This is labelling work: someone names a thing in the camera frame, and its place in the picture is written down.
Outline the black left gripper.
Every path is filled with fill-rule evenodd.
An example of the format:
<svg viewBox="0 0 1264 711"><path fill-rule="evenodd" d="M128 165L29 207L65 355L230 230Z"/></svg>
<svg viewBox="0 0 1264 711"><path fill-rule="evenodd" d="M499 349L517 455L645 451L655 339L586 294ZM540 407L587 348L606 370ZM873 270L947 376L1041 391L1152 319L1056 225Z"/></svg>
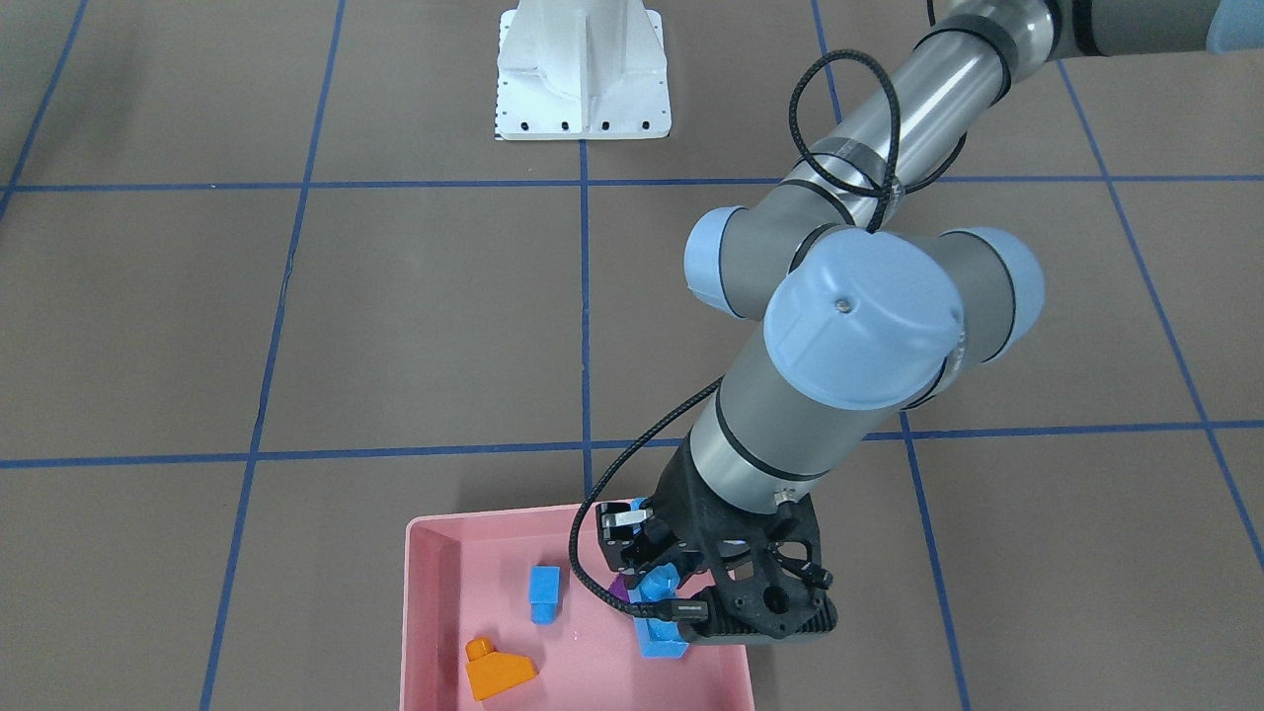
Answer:
<svg viewBox="0 0 1264 711"><path fill-rule="evenodd" d="M703 481L686 442L643 504L597 504L595 525L605 567L629 590L640 590L664 566L683 584L710 576L710 584L683 595L681 602L624 601L605 584L595 586L605 606L669 624L690 644L804 641L838 625L811 500L780 504L769 514L744 512Z"/></svg>

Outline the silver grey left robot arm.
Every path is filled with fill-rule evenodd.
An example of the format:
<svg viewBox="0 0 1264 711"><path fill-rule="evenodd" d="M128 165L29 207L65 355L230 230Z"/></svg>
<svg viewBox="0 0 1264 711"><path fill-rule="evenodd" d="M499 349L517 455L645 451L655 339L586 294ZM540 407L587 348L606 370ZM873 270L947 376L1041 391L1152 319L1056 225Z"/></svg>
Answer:
<svg viewBox="0 0 1264 711"><path fill-rule="evenodd" d="M700 301L757 329L689 409L641 504L583 500L568 540L578 584L699 645L822 636L838 622L810 492L897 411L999 359L1047 300L1033 252L992 228L929 239L884 230L937 181L978 116L1052 59L1261 46L1259 1L951 1L889 73L823 54L787 108L799 159L753 207L691 228L683 271Z"/></svg>

